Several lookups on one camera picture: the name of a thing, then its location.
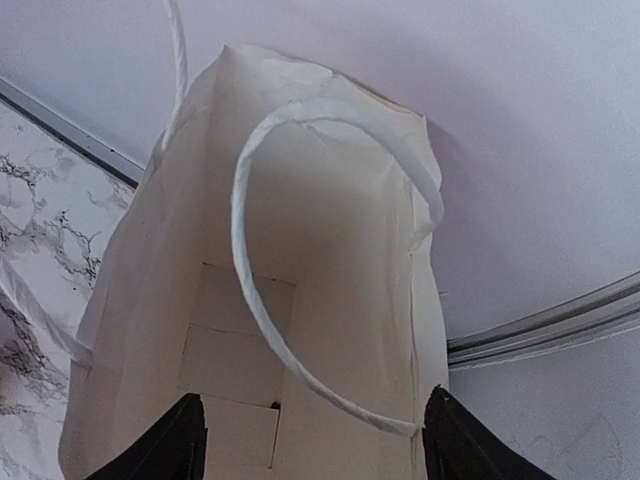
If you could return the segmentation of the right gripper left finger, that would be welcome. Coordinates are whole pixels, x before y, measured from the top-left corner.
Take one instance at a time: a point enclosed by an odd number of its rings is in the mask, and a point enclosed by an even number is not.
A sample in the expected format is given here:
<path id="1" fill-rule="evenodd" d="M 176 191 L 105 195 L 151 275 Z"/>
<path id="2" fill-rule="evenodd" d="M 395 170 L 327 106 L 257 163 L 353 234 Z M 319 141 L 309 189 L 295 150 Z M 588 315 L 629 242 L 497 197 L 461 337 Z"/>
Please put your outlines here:
<path id="1" fill-rule="evenodd" d="M 201 396 L 187 393 L 127 450 L 87 480 L 202 480 L 207 434 Z"/>

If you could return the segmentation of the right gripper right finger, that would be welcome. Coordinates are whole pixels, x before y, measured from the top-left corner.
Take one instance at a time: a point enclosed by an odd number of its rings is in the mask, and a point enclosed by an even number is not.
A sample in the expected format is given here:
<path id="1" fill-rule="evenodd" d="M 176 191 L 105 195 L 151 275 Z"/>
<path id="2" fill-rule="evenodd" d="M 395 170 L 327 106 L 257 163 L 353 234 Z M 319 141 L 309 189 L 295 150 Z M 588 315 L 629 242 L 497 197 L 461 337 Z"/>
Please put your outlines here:
<path id="1" fill-rule="evenodd" d="M 553 480 L 517 454 L 451 393 L 436 386 L 426 404 L 422 440 L 434 480 Z"/>

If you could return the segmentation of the brown paper bag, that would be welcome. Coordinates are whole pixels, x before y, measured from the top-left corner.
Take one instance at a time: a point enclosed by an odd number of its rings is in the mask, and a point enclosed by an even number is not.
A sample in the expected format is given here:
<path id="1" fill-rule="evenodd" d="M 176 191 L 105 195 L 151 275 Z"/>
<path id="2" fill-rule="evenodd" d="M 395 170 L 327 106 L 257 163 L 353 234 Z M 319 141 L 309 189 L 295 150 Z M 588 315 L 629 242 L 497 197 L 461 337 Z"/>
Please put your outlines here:
<path id="1" fill-rule="evenodd" d="M 1 289 L 70 360 L 58 461 L 86 479 L 183 395 L 206 479 L 423 479 L 448 381 L 424 117 L 324 66 L 227 46 L 187 74 L 76 332 L 9 263 Z"/>

